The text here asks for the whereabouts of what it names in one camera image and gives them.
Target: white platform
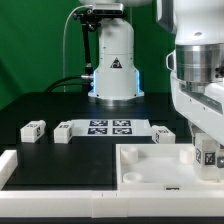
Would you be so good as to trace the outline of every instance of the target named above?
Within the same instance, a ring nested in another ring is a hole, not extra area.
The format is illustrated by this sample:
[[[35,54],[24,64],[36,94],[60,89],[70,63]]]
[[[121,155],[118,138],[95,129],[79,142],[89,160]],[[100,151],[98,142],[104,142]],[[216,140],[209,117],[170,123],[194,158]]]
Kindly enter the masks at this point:
[[[138,160],[123,164],[130,146]],[[117,191],[0,191],[0,217],[224,216],[224,184],[200,181],[183,149],[191,155],[192,145],[117,145]],[[126,172],[143,181],[124,183]]]

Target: white robot body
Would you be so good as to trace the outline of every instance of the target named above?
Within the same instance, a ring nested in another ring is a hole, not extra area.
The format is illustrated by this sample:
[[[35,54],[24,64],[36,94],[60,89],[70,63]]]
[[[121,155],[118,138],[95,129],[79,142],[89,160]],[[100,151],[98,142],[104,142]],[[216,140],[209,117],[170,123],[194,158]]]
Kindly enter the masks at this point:
[[[143,96],[133,64],[134,31],[123,19],[103,19],[99,28],[100,63],[89,97],[98,101],[128,101]]]
[[[174,0],[176,45],[224,43],[224,1]]]

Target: white cable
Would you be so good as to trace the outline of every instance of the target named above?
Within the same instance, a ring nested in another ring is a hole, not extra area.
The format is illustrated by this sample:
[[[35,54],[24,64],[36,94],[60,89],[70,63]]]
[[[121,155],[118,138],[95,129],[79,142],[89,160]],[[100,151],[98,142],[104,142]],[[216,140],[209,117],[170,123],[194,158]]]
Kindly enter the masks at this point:
[[[66,77],[66,60],[65,60],[65,46],[66,46],[66,34],[67,34],[67,28],[68,28],[68,23],[69,23],[69,20],[70,18],[72,17],[72,15],[79,9],[81,8],[91,8],[92,5],[84,5],[84,6],[79,6],[79,7],[76,7],[75,9],[72,10],[72,12],[69,14],[67,20],[66,20],[66,23],[65,23],[65,27],[64,27],[64,34],[63,34],[63,78]]]

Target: black cable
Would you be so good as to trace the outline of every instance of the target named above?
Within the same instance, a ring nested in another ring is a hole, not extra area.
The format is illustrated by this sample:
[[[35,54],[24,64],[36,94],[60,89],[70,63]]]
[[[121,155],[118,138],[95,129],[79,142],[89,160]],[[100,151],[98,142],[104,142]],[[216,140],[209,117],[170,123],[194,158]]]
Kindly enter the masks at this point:
[[[91,64],[88,33],[89,32],[88,32],[87,24],[82,24],[82,35],[83,35],[83,42],[84,42],[85,62],[86,62],[86,64]]]
[[[63,79],[60,79],[54,83],[52,83],[44,92],[45,93],[48,93],[49,90],[51,90],[54,86],[60,84],[60,83],[63,83],[63,82],[66,82],[66,81],[69,81],[69,80],[74,80],[74,79],[81,79],[81,76],[69,76],[69,77],[66,77],[66,78],[63,78]]]
[[[78,84],[78,83],[64,83],[64,84],[58,84],[56,86],[53,86],[51,89],[49,89],[48,93],[52,92],[54,89],[58,88],[58,87],[66,87],[66,86],[82,86],[82,84]]]

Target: small white cube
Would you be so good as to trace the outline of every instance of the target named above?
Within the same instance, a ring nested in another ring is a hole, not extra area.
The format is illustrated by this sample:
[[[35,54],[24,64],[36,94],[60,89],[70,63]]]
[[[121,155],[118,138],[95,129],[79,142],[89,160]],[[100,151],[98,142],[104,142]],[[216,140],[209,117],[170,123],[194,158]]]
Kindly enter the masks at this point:
[[[176,135],[165,126],[152,126],[152,140],[156,144],[175,144]]]
[[[36,142],[45,133],[45,121],[31,121],[20,130],[22,142]]]
[[[54,143],[68,144],[73,137],[73,121],[61,122],[54,130]]]

